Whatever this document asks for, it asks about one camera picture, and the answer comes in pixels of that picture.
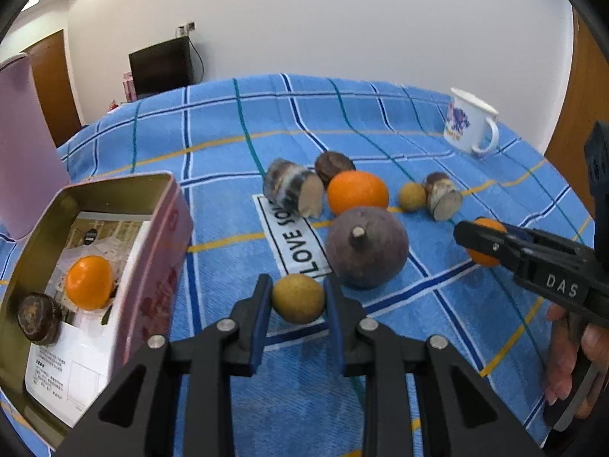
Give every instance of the purple floral design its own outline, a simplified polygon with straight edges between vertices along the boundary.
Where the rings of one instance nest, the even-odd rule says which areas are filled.
[[[454,131],[463,134],[464,129],[470,126],[470,119],[461,108],[455,108],[451,103],[448,109],[448,117]]]

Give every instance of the mug rim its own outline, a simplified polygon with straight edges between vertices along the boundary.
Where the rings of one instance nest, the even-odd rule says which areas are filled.
[[[480,108],[487,113],[492,115],[499,115],[499,112],[495,110],[491,105],[489,105],[486,101],[481,100],[475,94],[468,93],[467,91],[463,91],[458,88],[451,88],[451,93],[453,93],[459,99],[464,100],[466,103],[470,103],[472,106],[476,106],[476,108]]]

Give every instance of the human hand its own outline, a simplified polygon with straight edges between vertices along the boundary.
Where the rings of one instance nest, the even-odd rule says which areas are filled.
[[[547,403],[553,405],[559,398],[567,398],[571,392],[571,373],[575,368],[578,346],[569,340],[565,308],[556,304],[550,305],[546,319],[552,322],[552,337],[544,393]],[[601,374],[575,414],[576,417],[586,418],[592,412],[592,407],[595,406],[604,386],[605,373],[609,366],[609,329],[588,325],[582,337],[582,349],[588,359],[601,369]]]

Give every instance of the orange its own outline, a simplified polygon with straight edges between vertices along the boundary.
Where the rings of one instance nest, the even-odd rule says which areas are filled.
[[[506,227],[504,227],[501,222],[498,222],[497,220],[491,220],[491,218],[476,218],[474,220],[474,223],[483,227],[489,227],[490,229],[499,230],[503,233],[507,232]],[[488,256],[488,254],[482,254],[481,252],[474,251],[471,249],[466,250],[467,253],[470,255],[472,261],[477,262],[481,266],[486,266],[490,268],[499,264],[499,260],[496,257]]]
[[[101,256],[85,256],[66,275],[64,291],[75,306],[85,311],[106,305],[114,288],[112,266]]]
[[[386,208],[389,204],[389,191],[376,175],[348,170],[340,172],[330,181],[328,204],[337,216],[356,206]]]

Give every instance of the black monitor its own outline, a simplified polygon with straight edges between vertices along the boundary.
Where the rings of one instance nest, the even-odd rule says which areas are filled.
[[[129,63],[138,99],[193,84],[188,36],[135,51]]]

